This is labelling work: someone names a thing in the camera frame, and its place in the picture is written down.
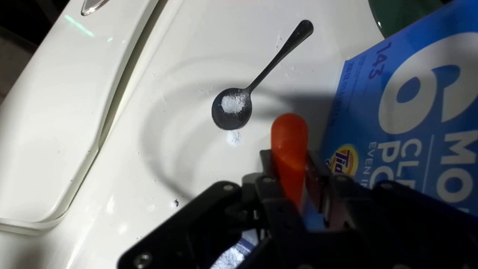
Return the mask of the blue detergent box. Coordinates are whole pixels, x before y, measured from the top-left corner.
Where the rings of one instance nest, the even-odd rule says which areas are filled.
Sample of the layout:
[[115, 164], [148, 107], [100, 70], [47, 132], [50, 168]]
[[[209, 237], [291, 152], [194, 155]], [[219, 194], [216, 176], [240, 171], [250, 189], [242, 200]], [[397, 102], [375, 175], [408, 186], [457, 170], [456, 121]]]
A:
[[478, 0], [453, 0], [388, 38], [368, 0], [328, 11], [342, 63], [317, 151], [326, 166], [478, 217]]

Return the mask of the black spoon with powder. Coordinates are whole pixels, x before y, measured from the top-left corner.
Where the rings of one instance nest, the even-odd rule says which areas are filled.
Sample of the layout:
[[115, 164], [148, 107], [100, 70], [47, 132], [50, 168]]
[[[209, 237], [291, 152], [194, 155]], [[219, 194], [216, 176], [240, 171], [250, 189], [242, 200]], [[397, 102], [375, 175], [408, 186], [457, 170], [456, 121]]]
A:
[[222, 90], [211, 106], [211, 116], [215, 125], [222, 130], [237, 130], [244, 127], [252, 115], [252, 91], [269, 73], [297, 46], [302, 44], [314, 32], [310, 20], [302, 20], [275, 57], [264, 70], [245, 88], [231, 87]]

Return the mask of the orange plastic handle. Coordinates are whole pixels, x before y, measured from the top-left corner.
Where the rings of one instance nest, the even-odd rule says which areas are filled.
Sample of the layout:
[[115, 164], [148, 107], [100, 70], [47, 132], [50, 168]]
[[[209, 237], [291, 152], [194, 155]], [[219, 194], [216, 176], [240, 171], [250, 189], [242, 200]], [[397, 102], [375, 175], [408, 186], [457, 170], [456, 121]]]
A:
[[302, 196], [308, 150], [308, 125], [297, 114], [282, 114], [270, 130], [273, 161], [285, 195], [299, 212], [303, 210]]

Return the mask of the dark green container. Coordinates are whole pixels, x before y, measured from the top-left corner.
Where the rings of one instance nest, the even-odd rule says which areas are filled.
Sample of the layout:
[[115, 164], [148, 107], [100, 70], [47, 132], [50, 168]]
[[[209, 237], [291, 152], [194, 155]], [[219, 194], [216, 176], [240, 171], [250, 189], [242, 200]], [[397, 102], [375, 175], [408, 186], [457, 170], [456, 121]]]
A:
[[378, 29], [388, 38], [451, 1], [368, 0], [368, 3]]

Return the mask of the white washing machine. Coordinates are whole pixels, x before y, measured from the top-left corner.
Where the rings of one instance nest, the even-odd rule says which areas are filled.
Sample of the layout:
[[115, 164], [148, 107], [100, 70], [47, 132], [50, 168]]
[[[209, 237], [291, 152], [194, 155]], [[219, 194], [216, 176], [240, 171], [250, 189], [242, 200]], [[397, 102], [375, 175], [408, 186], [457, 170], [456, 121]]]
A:
[[[158, 0], [113, 96], [98, 151], [62, 219], [44, 230], [0, 225], [0, 269], [114, 269], [123, 252], [213, 183], [261, 168], [280, 114], [321, 144], [342, 57], [326, 29], [333, 0]], [[241, 145], [211, 106], [245, 88], [302, 20], [314, 32], [252, 91]]]

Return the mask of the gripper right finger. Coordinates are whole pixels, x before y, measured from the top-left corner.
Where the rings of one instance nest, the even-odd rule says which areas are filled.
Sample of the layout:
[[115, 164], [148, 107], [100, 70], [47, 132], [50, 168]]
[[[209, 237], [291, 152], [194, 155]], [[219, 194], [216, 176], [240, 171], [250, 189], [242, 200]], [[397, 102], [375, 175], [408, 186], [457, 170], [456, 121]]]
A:
[[307, 193], [324, 216], [323, 269], [478, 269], [478, 217], [390, 180], [372, 189], [308, 152]]

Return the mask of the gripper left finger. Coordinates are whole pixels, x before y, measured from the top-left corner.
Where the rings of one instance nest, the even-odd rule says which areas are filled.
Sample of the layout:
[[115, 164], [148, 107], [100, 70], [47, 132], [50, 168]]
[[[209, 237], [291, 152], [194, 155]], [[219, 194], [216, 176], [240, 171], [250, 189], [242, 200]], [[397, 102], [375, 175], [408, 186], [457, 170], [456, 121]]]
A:
[[217, 182], [124, 252], [118, 269], [211, 269], [253, 230], [258, 243], [235, 269], [312, 269], [306, 229], [285, 197], [272, 151], [242, 184]]

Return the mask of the white washing machine lid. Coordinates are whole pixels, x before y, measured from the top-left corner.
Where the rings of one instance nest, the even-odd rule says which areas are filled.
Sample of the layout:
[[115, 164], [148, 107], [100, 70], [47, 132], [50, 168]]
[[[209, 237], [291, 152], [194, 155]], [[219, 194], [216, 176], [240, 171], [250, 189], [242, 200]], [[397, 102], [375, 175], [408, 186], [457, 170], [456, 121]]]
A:
[[62, 219], [157, 2], [69, 0], [0, 105], [0, 225]]

